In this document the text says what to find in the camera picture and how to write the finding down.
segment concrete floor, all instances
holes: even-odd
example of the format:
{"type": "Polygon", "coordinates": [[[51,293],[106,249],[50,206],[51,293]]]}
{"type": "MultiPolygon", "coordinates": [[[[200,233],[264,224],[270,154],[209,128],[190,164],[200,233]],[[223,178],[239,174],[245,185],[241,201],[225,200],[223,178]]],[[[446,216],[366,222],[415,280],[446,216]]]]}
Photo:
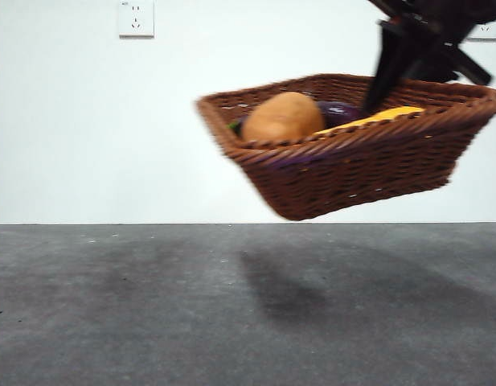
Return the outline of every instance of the concrete floor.
{"type": "Polygon", "coordinates": [[[496,386],[496,224],[0,226],[0,386],[496,386]]]}

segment wicker basket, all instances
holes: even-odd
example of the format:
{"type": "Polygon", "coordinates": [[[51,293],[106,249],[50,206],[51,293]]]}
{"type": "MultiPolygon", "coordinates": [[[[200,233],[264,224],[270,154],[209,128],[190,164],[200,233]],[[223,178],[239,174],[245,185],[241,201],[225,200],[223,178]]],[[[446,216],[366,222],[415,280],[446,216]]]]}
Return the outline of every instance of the wicker basket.
{"type": "Polygon", "coordinates": [[[266,202],[289,220],[427,191],[445,185],[458,157],[496,114],[496,90],[403,80],[381,109],[422,113],[295,141],[245,142],[228,123],[284,91],[361,105],[367,76],[320,74],[205,96],[198,109],[224,154],[239,164],[266,202]]]}

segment white wall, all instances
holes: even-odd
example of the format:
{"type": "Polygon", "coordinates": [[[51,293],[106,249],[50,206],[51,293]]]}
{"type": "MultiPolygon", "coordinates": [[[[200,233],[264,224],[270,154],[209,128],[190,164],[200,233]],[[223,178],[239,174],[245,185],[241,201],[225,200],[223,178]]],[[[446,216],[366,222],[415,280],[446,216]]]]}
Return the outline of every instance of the white wall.
{"type": "MultiPolygon", "coordinates": [[[[194,101],[369,75],[379,54],[366,0],[155,1],[156,37],[138,40],[117,37],[116,0],[0,0],[0,224],[282,221],[194,101]]],[[[496,75],[496,43],[467,46],[496,75]]],[[[478,220],[496,221],[496,119],[449,186],[316,219],[478,220]]]]}

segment wall socket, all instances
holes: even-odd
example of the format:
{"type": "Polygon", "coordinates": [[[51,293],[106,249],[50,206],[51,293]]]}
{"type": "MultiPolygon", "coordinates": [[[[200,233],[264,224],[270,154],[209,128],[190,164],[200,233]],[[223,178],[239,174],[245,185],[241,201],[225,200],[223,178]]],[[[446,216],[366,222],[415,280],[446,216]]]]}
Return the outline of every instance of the wall socket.
{"type": "Polygon", "coordinates": [[[476,26],[467,37],[467,40],[496,42],[496,21],[476,26]]]}
{"type": "Polygon", "coordinates": [[[154,1],[119,2],[117,27],[119,36],[154,37],[154,1]]]}

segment purple eggplant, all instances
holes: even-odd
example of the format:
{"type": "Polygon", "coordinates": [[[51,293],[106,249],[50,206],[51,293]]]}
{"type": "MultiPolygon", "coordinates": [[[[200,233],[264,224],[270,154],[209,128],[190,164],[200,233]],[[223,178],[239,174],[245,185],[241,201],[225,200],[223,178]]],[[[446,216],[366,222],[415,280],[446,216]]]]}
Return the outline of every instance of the purple eggplant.
{"type": "Polygon", "coordinates": [[[360,109],[353,105],[337,101],[319,101],[318,108],[321,110],[322,116],[325,119],[325,127],[344,125],[352,121],[356,121],[363,117],[360,109]]]}

